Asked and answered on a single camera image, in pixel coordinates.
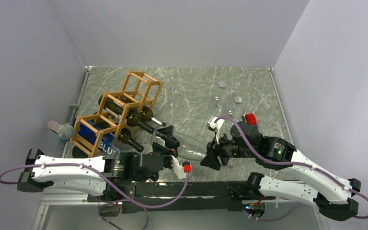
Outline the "green wine bottle gold neck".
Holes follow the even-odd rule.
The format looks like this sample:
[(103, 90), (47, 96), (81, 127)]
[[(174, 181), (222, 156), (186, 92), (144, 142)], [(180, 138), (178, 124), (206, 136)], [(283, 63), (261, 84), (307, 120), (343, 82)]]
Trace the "green wine bottle gold neck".
[(158, 120), (154, 114), (153, 111), (146, 105), (142, 106), (142, 109), (139, 111), (137, 107), (132, 107), (133, 110), (139, 112), (141, 116), (141, 120), (145, 122), (153, 122), (159, 126), (166, 126), (166, 123), (163, 121)]

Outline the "dark green wine bottle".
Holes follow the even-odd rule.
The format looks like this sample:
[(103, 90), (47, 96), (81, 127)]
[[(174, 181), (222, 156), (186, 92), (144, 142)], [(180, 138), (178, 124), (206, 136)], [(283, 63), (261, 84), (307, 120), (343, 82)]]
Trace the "dark green wine bottle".
[[(121, 105), (112, 101), (110, 98), (107, 98), (105, 101), (104, 110), (113, 112), (116, 115), (122, 115), (124, 109)], [(127, 111), (126, 124), (130, 127), (139, 126), (150, 134), (155, 131), (155, 128), (142, 121), (140, 113), (132, 108), (129, 108)]]

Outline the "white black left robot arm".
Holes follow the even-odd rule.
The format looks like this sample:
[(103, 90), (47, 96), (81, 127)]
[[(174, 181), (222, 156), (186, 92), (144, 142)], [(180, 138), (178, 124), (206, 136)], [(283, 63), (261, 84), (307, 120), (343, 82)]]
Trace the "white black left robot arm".
[(48, 187), (55, 187), (113, 201), (118, 190), (126, 195), (133, 192), (128, 187), (131, 182), (157, 181), (163, 169), (171, 169), (179, 179), (186, 178), (191, 171), (191, 163), (180, 163), (175, 152), (175, 149), (158, 143), (154, 143), (153, 151), (147, 154), (119, 152), (92, 158), (57, 158), (44, 154), (40, 149), (30, 149), (17, 190), (40, 193)]

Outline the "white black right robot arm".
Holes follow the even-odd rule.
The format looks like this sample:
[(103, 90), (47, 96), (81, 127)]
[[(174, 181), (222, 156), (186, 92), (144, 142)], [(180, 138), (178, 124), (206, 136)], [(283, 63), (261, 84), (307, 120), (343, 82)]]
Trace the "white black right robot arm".
[(262, 173), (250, 173), (245, 192), (251, 199), (277, 196), (316, 208), (323, 216), (345, 221), (358, 214), (358, 202), (352, 199), (361, 182), (344, 179), (318, 166), (294, 145), (279, 137), (263, 136), (256, 126), (240, 121), (230, 129), (232, 139), (223, 136), (207, 144), (201, 165), (220, 170), (230, 158), (255, 158), (256, 163), (279, 173), (288, 173), (301, 183), (274, 179)]

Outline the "clear glass bottle top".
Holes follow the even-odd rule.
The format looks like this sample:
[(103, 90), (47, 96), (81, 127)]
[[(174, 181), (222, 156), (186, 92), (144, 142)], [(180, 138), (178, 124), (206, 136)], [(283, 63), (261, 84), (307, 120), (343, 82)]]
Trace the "clear glass bottle top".
[[(206, 146), (199, 140), (186, 134), (174, 131), (174, 136), (179, 140), (180, 146), (165, 146), (173, 152), (176, 158), (182, 158), (192, 161), (201, 161), (206, 155)], [(164, 146), (164, 141), (155, 137), (155, 133), (151, 137), (151, 143), (159, 143)]]

